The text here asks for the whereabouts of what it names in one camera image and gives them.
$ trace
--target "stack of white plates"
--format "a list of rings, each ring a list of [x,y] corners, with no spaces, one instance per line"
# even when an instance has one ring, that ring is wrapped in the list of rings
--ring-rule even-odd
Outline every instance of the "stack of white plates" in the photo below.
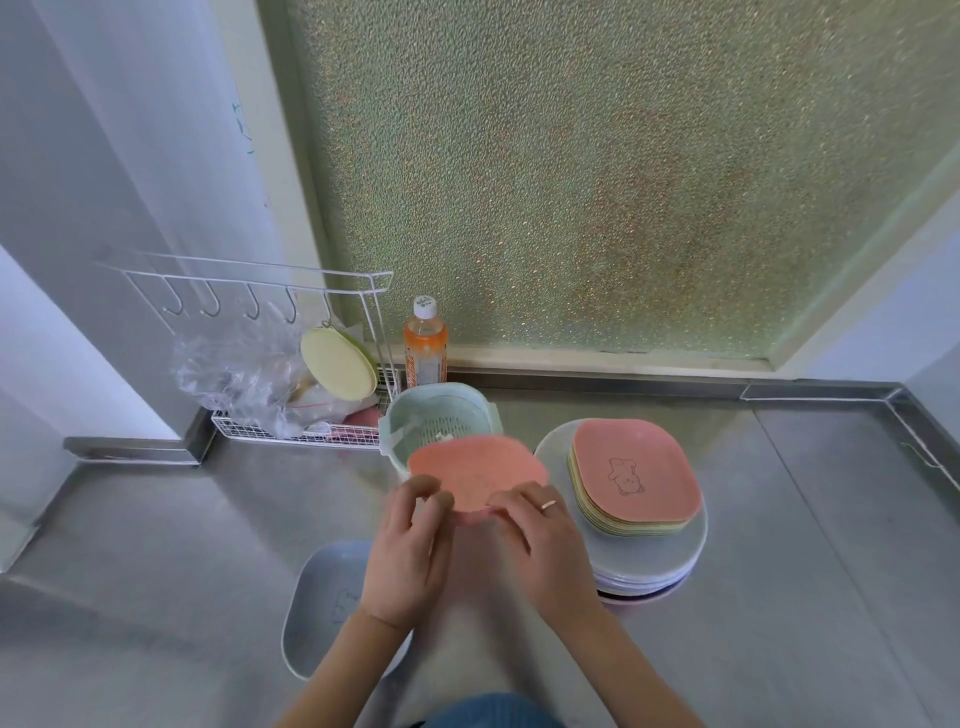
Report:
[[[612,536],[595,528],[577,507],[567,455],[583,420],[560,425],[534,453],[584,536],[597,592],[611,603],[649,601],[666,595],[693,570],[707,540],[707,507],[680,531],[665,536]]]

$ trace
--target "wire rack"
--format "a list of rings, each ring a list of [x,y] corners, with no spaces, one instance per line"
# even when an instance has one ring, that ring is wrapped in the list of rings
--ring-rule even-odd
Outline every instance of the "wire rack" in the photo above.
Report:
[[[400,373],[393,366],[379,300],[390,290],[393,271],[352,273],[113,247],[104,248],[96,262],[123,274],[171,333],[197,326],[209,328],[214,320],[231,316],[256,321],[266,305],[282,311],[287,324],[308,317],[329,326],[339,313],[338,299],[340,303],[359,302],[365,333],[381,362],[376,388],[381,415],[399,394]],[[379,447],[377,427],[320,423],[299,437],[278,440],[260,427],[241,425],[227,412],[214,412],[211,419],[224,436],[235,440],[340,449]]]

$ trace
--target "hand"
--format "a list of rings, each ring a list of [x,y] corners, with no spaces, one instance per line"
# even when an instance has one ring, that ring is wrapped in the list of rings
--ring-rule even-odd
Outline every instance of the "hand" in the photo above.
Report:
[[[556,500],[546,510],[544,503]],[[604,613],[584,539],[552,485],[525,483],[490,496],[524,591],[554,632]]]
[[[426,504],[411,523],[417,498]],[[373,540],[359,611],[406,635],[446,582],[453,548],[453,495],[432,475],[418,475],[387,496]]]

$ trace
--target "white bottle cap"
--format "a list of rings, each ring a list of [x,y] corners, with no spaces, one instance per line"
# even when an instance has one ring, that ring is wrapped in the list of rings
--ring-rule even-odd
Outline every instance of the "white bottle cap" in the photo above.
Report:
[[[437,299],[433,296],[417,296],[414,298],[414,316],[418,319],[436,318]]]

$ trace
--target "forearm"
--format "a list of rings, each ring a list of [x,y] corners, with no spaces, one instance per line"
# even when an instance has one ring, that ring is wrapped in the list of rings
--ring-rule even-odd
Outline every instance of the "forearm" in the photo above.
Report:
[[[618,728],[703,726],[606,609],[558,635]]]
[[[406,635],[354,612],[297,702],[274,728],[349,728]]]

